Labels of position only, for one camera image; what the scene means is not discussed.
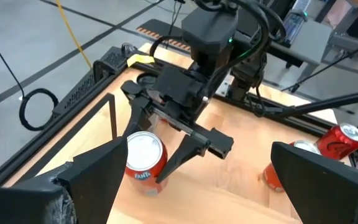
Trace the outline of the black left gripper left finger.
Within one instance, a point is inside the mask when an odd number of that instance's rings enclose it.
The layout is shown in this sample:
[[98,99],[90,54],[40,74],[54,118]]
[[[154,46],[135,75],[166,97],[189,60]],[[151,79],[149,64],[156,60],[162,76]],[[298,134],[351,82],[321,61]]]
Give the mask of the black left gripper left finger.
[[119,137],[48,172],[0,187],[0,224],[106,223],[124,176]]

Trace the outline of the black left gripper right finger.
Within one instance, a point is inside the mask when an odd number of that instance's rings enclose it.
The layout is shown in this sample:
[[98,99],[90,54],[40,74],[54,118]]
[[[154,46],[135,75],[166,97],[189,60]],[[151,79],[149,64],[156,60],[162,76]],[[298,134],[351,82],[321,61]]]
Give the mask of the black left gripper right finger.
[[273,142],[271,162],[303,223],[358,224],[358,170]]

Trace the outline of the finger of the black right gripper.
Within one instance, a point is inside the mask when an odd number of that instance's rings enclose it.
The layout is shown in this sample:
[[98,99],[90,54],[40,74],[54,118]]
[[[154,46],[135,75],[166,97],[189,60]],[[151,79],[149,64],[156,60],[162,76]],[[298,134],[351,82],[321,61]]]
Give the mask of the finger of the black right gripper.
[[146,131],[151,127],[151,122],[147,114],[147,107],[150,100],[143,96],[134,98],[130,101],[131,117],[125,129],[125,137],[138,131]]
[[195,156],[204,156],[210,142],[194,136],[186,135],[177,150],[169,158],[161,173],[156,178],[156,183],[162,183],[173,171]]

